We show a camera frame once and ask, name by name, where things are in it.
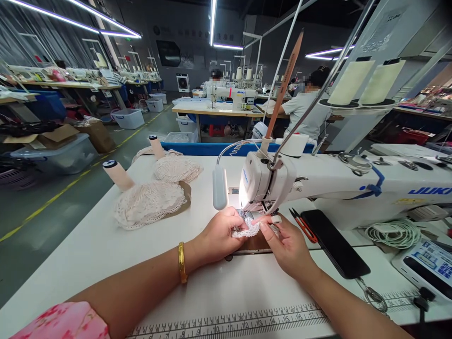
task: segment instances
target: floor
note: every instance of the floor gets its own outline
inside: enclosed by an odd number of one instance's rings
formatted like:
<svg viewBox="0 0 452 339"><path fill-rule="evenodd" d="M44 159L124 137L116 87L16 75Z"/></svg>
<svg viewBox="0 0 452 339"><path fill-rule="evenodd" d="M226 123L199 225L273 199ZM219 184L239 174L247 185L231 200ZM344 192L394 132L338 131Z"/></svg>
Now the floor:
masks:
<svg viewBox="0 0 452 339"><path fill-rule="evenodd" d="M167 93L167 97L171 104L171 100L180 95ZM145 122L151 122L112 153L110 158L127 169L134 155L149 145L149 134L165 135L179 131L172 107L165 105L160 114L145 114ZM136 132L121 130L117 125L107 128L117 145ZM34 216L19 231L0 242L0 308L113 185L102 166L88 169L89 173L83 177L79 174L61 176L21 192L0 191L0 238L21 226L29 216ZM77 179L73 186L42 210L46 202Z"/></svg>

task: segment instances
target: pink floral sleeve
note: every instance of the pink floral sleeve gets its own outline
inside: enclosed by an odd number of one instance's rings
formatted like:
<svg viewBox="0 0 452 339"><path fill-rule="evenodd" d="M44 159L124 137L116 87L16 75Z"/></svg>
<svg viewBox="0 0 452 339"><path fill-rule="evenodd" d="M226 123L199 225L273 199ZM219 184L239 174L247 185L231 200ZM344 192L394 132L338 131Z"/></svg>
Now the pink floral sleeve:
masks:
<svg viewBox="0 0 452 339"><path fill-rule="evenodd" d="M63 303L49 308L12 339L110 339L108 326L89 303Z"/></svg>

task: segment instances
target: blue strap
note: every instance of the blue strap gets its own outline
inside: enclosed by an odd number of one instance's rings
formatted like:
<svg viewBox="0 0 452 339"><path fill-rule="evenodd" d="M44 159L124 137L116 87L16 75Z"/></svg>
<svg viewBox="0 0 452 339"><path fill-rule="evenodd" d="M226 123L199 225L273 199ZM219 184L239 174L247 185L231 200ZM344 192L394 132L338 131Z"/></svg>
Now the blue strap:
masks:
<svg viewBox="0 0 452 339"><path fill-rule="evenodd" d="M376 169L375 166L372 165L373 171L378 175L378 182L376 185L369 184L367 185L366 189L370 190L370 192L366 192L363 194L360 194L359 196L356 196L355 198L347 199L347 200L354 200L354 199L361 199L361 198L367 198L372 195L379 196L381 194L381 185L383 184L383 181L385 181L385 176L381 174L381 172Z"/></svg>

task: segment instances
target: smartphone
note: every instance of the smartphone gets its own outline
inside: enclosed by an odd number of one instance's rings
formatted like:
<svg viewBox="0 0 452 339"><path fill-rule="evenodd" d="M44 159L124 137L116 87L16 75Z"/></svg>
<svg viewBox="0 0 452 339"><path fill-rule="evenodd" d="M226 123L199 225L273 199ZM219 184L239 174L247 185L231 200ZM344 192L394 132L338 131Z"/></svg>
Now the smartphone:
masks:
<svg viewBox="0 0 452 339"><path fill-rule="evenodd" d="M317 236L320 246L342 277L355 279L371 272L369 266L321 210L302 212L301 217Z"/></svg>

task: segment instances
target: measuring tape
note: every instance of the measuring tape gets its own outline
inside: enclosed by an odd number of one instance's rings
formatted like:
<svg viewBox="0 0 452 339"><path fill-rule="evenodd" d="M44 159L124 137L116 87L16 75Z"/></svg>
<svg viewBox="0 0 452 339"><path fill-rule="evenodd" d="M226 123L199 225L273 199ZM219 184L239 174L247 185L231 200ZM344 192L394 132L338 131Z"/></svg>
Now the measuring tape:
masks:
<svg viewBox="0 0 452 339"><path fill-rule="evenodd" d="M416 309L417 290L382 294L388 313ZM161 324L142 324L127 336L130 339L226 339L273 331L327 324L330 320L316 303L284 306L230 315L218 315Z"/></svg>

